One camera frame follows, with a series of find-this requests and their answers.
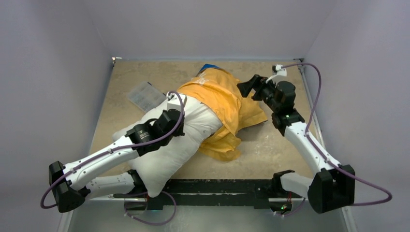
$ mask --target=white wall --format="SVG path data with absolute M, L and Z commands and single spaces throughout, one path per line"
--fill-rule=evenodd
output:
M 85 0 L 111 54 L 278 59 L 308 52 L 336 0 Z
M 306 61 L 323 75 L 318 120 L 327 148 L 356 174 L 393 193 L 355 207 L 359 231 L 409 231 L 410 5 L 407 0 L 339 0 Z M 307 69 L 311 92 L 314 70 Z M 360 183 L 356 202 L 385 194 Z
M 112 60 L 85 9 L 0 1 L 2 231 L 55 232 L 61 214 L 40 208 L 48 165 L 88 153 Z

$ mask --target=beige floor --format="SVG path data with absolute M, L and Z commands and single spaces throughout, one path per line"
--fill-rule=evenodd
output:
M 111 136 L 114 132 L 142 117 L 143 112 L 126 98 L 126 94 L 136 85 L 142 81 L 149 81 L 162 92 L 174 90 L 194 77 L 205 63 L 218 65 L 239 80 L 247 81 L 254 74 L 270 76 L 272 64 L 289 62 L 119 61 L 113 70 L 91 152 L 112 143 Z M 296 109 L 308 119 L 310 108 L 301 75 L 296 67 L 288 69 L 288 81 L 296 86 Z M 271 110 L 263 103 L 261 107 L 270 118 Z M 243 129 L 237 136 L 242 140 L 239 146 L 242 155 L 238 159 L 221 162 L 198 152 L 174 175 L 174 178 L 272 178 L 273 173 L 287 169 L 293 169 L 307 177 L 313 176 L 297 150 L 280 135 L 270 120 Z M 124 163 L 104 175 L 117 175 L 129 169 L 130 167 Z

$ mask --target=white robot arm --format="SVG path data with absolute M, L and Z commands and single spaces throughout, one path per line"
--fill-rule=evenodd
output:
M 270 191 L 294 192 L 308 199 L 317 213 L 353 204 L 354 179 L 340 173 L 332 165 L 352 175 L 355 175 L 354 169 L 350 165 L 342 166 L 315 137 L 310 136 L 305 120 L 294 109 L 295 86 L 287 81 L 275 83 L 268 80 L 267 77 L 254 75 L 249 81 L 237 86 L 243 97 L 255 90 L 253 100 L 263 101 L 273 111 L 272 122 L 275 128 L 296 147 L 315 174 L 310 179 L 292 170 L 276 173 Z
M 42 208 L 57 206 L 60 212 L 71 211 L 85 200 L 113 193 L 130 193 L 142 185 L 135 170 L 116 176 L 97 177 L 111 168 L 166 146 L 174 136 L 183 136 L 186 96 L 168 95 L 167 110 L 158 119 L 135 125 L 109 146 L 75 162 L 49 165 L 50 188 L 41 200 Z M 50 191 L 55 205 L 45 206 Z

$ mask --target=white cloth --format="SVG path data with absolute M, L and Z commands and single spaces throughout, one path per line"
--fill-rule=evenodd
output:
M 195 154 L 202 141 L 222 127 L 222 122 L 210 108 L 193 97 L 187 98 L 184 107 L 185 135 L 172 138 L 167 146 L 162 146 L 157 151 L 128 161 L 128 164 L 138 172 L 150 197 L 158 196 L 165 183 Z M 167 100 L 148 111 L 141 120 L 114 133 L 113 140 L 116 141 L 136 124 L 158 118 L 166 109 Z

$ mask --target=yellow cloth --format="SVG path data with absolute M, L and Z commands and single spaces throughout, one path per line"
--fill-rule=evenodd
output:
M 245 127 L 267 121 L 266 114 L 249 94 L 243 98 L 236 84 L 239 80 L 221 69 L 207 68 L 198 77 L 182 85 L 178 92 L 194 97 L 206 104 L 223 123 L 223 126 L 201 144 L 199 151 L 221 161 L 239 157 L 236 147 L 241 140 L 235 135 Z

